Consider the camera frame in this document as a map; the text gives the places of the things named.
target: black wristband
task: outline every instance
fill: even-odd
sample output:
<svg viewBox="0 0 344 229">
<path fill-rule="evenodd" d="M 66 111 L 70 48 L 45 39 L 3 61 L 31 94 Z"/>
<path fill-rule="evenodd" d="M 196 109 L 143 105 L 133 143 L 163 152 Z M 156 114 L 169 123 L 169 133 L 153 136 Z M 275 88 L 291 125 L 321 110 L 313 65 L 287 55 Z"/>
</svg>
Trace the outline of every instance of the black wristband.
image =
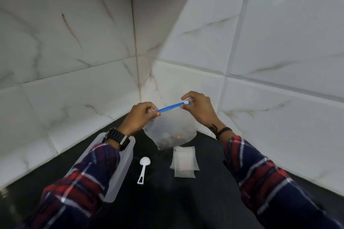
<svg viewBox="0 0 344 229">
<path fill-rule="evenodd" d="M 233 131 L 233 130 L 232 130 L 231 128 L 229 128 L 229 127 L 224 127 L 224 128 L 221 129 L 219 132 L 217 132 L 217 134 L 216 134 L 216 139 L 218 140 L 218 139 L 220 138 L 220 135 L 221 135 L 223 132 L 227 131 L 227 130 Z"/>
</svg>

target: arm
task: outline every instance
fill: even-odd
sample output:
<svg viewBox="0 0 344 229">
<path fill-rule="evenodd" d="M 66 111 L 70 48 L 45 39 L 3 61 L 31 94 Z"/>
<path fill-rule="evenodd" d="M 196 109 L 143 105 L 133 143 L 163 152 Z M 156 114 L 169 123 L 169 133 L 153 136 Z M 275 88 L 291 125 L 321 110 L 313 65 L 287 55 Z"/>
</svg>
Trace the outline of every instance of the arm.
<svg viewBox="0 0 344 229">
<path fill-rule="evenodd" d="M 118 128 L 130 136 L 151 119 L 151 102 L 139 103 Z M 108 139 L 95 145 L 84 159 L 73 166 L 72 174 L 44 189 L 39 208 L 18 228 L 86 228 L 88 219 L 97 213 L 109 187 L 109 181 L 120 160 L 119 144 Z"/>
<path fill-rule="evenodd" d="M 215 135 L 226 127 L 218 119 L 210 98 L 194 91 L 185 94 L 182 100 L 187 98 L 192 104 L 182 108 Z M 342 228 L 283 169 L 246 140 L 225 131 L 219 141 L 242 201 L 265 228 Z"/>
</svg>

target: wristwatch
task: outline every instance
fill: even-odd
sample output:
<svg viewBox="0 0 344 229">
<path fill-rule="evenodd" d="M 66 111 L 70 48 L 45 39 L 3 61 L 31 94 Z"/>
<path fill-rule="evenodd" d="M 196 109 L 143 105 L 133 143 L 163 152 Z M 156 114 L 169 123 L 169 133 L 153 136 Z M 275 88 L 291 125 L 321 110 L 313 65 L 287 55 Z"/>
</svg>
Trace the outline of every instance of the wristwatch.
<svg viewBox="0 0 344 229">
<path fill-rule="evenodd" d="M 129 144 L 129 138 L 124 135 L 122 132 L 119 132 L 115 127 L 111 128 L 103 138 L 102 143 L 104 143 L 107 139 L 112 139 L 119 144 L 119 151 L 124 150 L 127 145 Z"/>
</svg>

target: blue plastic strip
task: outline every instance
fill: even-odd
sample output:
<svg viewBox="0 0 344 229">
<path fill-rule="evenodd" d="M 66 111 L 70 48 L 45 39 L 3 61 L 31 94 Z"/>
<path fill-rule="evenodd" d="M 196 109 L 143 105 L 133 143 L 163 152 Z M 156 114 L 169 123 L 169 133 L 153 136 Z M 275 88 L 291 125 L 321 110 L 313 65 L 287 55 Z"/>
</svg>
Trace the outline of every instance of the blue plastic strip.
<svg viewBox="0 0 344 229">
<path fill-rule="evenodd" d="M 165 112 L 165 111 L 168 111 L 168 110 L 171 110 L 171 109 L 175 109 L 177 107 L 180 107 L 181 105 L 184 105 L 185 103 L 184 102 L 181 102 L 181 103 L 177 103 L 177 104 L 174 104 L 174 105 L 171 105 L 171 106 L 168 106 L 168 107 L 165 107 L 163 109 L 158 109 L 156 112 Z"/>
</svg>

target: plaid shirt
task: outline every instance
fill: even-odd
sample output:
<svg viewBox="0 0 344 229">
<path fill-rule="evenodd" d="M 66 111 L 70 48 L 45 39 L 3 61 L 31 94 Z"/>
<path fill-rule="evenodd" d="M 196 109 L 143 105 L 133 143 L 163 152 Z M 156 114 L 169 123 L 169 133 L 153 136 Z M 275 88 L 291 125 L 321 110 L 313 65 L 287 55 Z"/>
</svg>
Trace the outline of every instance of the plaid shirt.
<svg viewBox="0 0 344 229">
<path fill-rule="evenodd" d="M 342 228 L 270 159 L 239 136 L 224 146 L 244 204 L 265 228 Z M 95 145 L 73 173 L 45 188 L 38 210 L 18 228 L 86 228 L 119 163 L 107 144 Z"/>
</svg>

